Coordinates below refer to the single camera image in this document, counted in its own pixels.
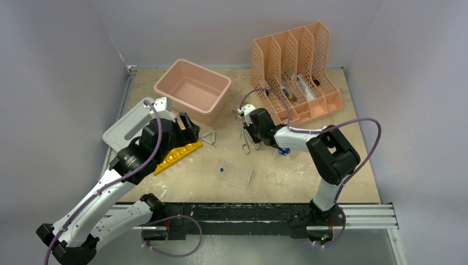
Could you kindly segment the yellow test tube rack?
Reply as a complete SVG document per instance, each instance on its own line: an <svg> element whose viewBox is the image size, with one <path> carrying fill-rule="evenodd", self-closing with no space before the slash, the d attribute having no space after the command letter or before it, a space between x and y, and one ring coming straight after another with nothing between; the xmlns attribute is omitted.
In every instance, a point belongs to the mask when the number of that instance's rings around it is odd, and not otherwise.
<svg viewBox="0 0 468 265"><path fill-rule="evenodd" d="M155 155L154 160L156 161L156 168L153 170L153 175L156 176L171 166L174 166L177 162L186 158L202 146L203 144L198 140L193 144L187 144L185 146L172 149L167 156Z"/></svg>

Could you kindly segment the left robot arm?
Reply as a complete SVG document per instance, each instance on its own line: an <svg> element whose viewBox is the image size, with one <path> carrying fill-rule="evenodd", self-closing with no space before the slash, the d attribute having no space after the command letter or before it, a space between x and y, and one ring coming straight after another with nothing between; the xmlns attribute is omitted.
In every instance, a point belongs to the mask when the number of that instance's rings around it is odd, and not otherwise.
<svg viewBox="0 0 468 265"><path fill-rule="evenodd" d="M36 234L47 246L44 264L54 256L59 264L88 264L104 246L135 226L161 223L167 228L183 214L167 214L166 205L152 193L117 214L105 214L127 192L135 188L176 148L199 140L200 127L186 113L178 119L156 113L140 136L130 141L111 161L98 183L64 217L42 224Z"/></svg>

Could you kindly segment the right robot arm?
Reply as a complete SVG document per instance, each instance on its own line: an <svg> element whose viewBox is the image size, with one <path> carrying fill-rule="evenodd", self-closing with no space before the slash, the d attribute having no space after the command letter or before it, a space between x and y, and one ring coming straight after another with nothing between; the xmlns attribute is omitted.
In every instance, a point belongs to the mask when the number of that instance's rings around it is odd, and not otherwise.
<svg viewBox="0 0 468 265"><path fill-rule="evenodd" d="M266 109L250 104L237 113L244 119L243 128L254 143L262 142L278 151L299 150L311 155L321 181L311 200L310 218L318 225L328 221L345 177L349 177L360 163L360 156L347 138L332 126L306 130L286 124L276 125Z"/></svg>

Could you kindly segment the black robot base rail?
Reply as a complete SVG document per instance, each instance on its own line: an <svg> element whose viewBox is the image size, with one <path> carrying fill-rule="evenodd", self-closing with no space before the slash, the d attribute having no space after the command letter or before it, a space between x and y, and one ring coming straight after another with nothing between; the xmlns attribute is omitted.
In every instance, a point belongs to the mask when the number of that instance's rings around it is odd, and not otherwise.
<svg viewBox="0 0 468 265"><path fill-rule="evenodd" d="M320 212L312 203L181 203L162 202L152 193L140 197L150 206L150 219L168 240L188 235L288 236L325 244L334 229L345 227L345 214L335 206Z"/></svg>

